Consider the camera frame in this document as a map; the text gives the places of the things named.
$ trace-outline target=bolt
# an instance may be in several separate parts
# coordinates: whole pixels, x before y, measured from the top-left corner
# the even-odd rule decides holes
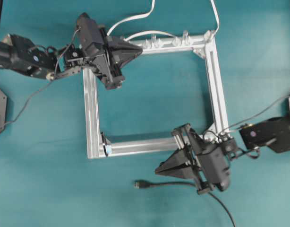
[[[35,61],[39,61],[39,58],[38,58],[36,55],[33,56],[33,59],[34,59]]]
[[[255,131],[251,131],[250,132],[250,136],[255,137],[256,136],[256,132]]]
[[[232,151],[232,147],[231,147],[231,146],[226,146],[226,147],[225,147],[225,150],[228,151],[228,152],[229,152],[229,151]]]

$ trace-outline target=aluminum frame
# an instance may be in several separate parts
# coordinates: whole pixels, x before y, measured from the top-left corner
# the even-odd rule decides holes
[[[213,32],[207,31],[204,35],[189,36],[188,32],[184,31],[183,36],[180,38],[156,39],[156,36],[153,35],[150,40],[131,41],[131,43],[142,46],[142,54],[193,51],[200,58],[204,59],[214,119],[214,123],[209,129],[215,133],[220,133],[228,127],[225,97]],[[110,143],[108,140],[103,142],[100,132],[96,76],[91,70],[84,69],[83,81],[87,157],[89,159],[106,157],[106,154],[108,154],[109,157],[113,157],[169,151],[178,148],[175,139],[172,137],[119,143]],[[214,136],[208,133],[206,138],[208,140],[213,140]]]

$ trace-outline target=cable connector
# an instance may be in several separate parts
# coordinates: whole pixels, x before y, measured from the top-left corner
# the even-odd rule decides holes
[[[134,187],[137,189],[150,188],[150,186],[151,186],[151,183],[149,181],[137,180],[134,182]]]

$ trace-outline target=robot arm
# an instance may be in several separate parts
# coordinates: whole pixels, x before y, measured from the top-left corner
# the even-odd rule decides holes
[[[185,124],[172,131],[178,149],[155,170],[158,175],[194,179],[197,193],[217,187],[225,191],[230,185],[230,161],[267,146],[276,153],[290,150],[290,111],[284,117],[271,118],[255,125],[243,125],[242,139],[248,149],[243,151],[229,134],[216,141],[202,139]]]
[[[79,16],[76,25],[81,49],[73,44],[64,53],[65,70],[57,66],[57,59],[65,48],[40,50],[31,40],[7,35],[0,42],[0,69],[10,69],[39,79],[55,80],[77,74],[90,68],[106,89],[121,87],[125,77],[121,73],[131,60],[142,53],[142,48],[114,36],[107,36],[103,26],[98,26],[86,13]]]

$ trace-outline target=teal background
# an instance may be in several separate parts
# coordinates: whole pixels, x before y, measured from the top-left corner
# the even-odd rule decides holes
[[[290,94],[290,0],[216,4],[221,20],[217,49],[229,122],[234,123]],[[109,28],[150,5],[149,0],[6,0],[0,39],[13,33],[60,48],[70,41],[83,12]],[[124,23],[113,34],[201,34],[214,28],[209,0],[158,0],[151,16]],[[204,62],[194,54],[141,56],[123,74],[122,89],[98,86],[101,129],[112,141],[168,136],[186,122],[201,132],[212,122]],[[7,119],[45,83],[0,70],[0,88],[9,97]],[[287,108],[284,102],[252,122],[281,116]],[[56,81],[0,135],[0,227],[231,226],[216,201],[192,188],[132,187],[135,179],[173,180],[154,175],[170,154],[88,160],[82,76]],[[215,194],[239,227],[290,226],[290,152],[277,155],[264,148],[258,160],[234,161],[230,188]]]

